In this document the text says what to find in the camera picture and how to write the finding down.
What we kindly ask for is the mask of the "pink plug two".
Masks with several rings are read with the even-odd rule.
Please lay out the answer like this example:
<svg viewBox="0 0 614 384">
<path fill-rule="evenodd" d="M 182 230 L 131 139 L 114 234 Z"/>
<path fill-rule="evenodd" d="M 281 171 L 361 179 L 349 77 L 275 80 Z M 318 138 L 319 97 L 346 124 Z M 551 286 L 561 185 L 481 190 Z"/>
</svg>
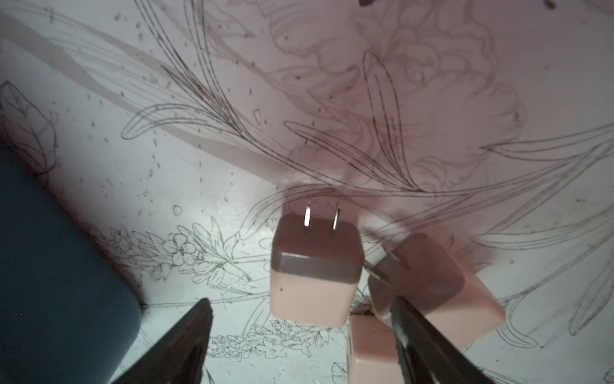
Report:
<svg viewBox="0 0 614 384">
<path fill-rule="evenodd" d="M 365 253 L 358 228 L 333 217 L 285 214 L 270 256 L 270 313 L 325 328 L 345 325 L 361 279 Z"/>
</svg>

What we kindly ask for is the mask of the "dark teal storage tray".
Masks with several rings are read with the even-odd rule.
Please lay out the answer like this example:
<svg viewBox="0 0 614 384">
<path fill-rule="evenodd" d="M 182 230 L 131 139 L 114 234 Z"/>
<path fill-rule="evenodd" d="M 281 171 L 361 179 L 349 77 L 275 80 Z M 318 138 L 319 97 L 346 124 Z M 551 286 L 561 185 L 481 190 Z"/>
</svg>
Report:
<svg viewBox="0 0 614 384">
<path fill-rule="evenodd" d="M 1 380 L 107 383 L 139 301 L 9 149 L 1 150 Z"/>
</svg>

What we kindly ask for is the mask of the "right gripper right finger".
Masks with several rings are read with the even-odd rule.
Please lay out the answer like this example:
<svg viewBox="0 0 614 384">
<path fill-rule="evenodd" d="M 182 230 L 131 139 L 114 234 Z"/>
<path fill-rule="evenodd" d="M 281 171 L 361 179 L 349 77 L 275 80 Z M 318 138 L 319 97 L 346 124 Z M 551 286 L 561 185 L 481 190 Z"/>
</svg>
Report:
<svg viewBox="0 0 614 384">
<path fill-rule="evenodd" d="M 492 384 L 407 299 L 394 298 L 390 314 L 405 383 Z"/>
</svg>

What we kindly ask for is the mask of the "pink plug four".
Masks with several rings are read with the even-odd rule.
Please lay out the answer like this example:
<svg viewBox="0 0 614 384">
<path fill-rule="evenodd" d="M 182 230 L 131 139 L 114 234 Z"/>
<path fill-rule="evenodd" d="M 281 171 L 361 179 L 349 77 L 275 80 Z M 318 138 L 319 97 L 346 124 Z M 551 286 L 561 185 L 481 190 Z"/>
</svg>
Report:
<svg viewBox="0 0 614 384">
<path fill-rule="evenodd" d="M 348 383 L 404 383 L 393 331 L 373 315 L 350 315 Z"/>
</svg>

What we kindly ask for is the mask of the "pink plug three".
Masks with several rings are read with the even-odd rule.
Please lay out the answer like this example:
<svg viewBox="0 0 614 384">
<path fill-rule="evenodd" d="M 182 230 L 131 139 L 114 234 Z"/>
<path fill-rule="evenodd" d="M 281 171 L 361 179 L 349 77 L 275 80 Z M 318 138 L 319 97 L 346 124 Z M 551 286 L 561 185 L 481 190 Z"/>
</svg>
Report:
<svg viewBox="0 0 614 384">
<path fill-rule="evenodd" d="M 486 285 L 427 235 L 410 235 L 366 270 L 374 314 L 388 327 L 397 296 L 460 350 L 505 323 L 505 310 Z"/>
</svg>

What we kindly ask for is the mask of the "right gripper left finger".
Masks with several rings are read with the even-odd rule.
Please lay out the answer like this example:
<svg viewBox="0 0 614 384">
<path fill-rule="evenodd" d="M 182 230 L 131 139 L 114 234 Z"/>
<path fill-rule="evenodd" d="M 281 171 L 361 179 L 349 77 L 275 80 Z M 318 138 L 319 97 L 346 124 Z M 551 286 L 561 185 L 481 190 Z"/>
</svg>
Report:
<svg viewBox="0 0 614 384">
<path fill-rule="evenodd" d="M 116 383 L 200 383 L 214 314 L 199 300 Z"/>
</svg>

